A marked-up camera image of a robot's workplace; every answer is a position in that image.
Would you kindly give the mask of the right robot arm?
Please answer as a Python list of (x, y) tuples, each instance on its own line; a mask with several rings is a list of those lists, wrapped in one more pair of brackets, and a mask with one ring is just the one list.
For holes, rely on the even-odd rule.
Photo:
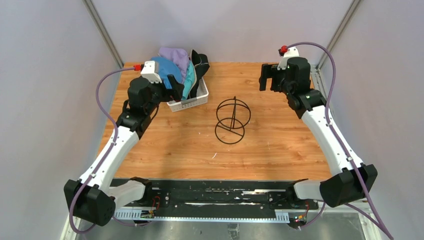
[(364, 164), (342, 136), (333, 117), (326, 110), (323, 94), (311, 87), (311, 66), (306, 58), (291, 57), (285, 67), (263, 64), (259, 89), (283, 93), (289, 107), (309, 128), (321, 148), (331, 177), (324, 181), (301, 179), (289, 185), (286, 203), (294, 209), (306, 200), (323, 201), (334, 208), (364, 199), (373, 186), (378, 171), (373, 164)]

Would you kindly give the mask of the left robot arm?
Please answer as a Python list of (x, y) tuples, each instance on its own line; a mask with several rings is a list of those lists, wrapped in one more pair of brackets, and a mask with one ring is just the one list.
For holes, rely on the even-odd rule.
[(128, 87), (122, 112), (113, 122), (112, 136), (99, 156), (77, 180), (68, 180), (64, 194), (69, 209), (69, 222), (74, 217), (97, 226), (105, 226), (115, 211), (131, 202), (149, 206), (153, 201), (150, 180), (132, 177), (126, 183), (111, 187), (112, 180), (123, 160), (142, 138), (153, 120), (160, 103), (180, 101), (184, 85), (172, 74), (167, 75), (170, 88), (160, 80), (146, 75), (133, 79)]

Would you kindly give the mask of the blue bucket hat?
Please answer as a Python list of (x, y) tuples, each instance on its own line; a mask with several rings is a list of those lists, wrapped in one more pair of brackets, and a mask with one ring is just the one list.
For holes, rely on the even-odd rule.
[(158, 75), (162, 79), (166, 89), (172, 89), (168, 75), (173, 75), (179, 84), (183, 84), (181, 71), (171, 60), (161, 56), (154, 56), (150, 60), (159, 64)]

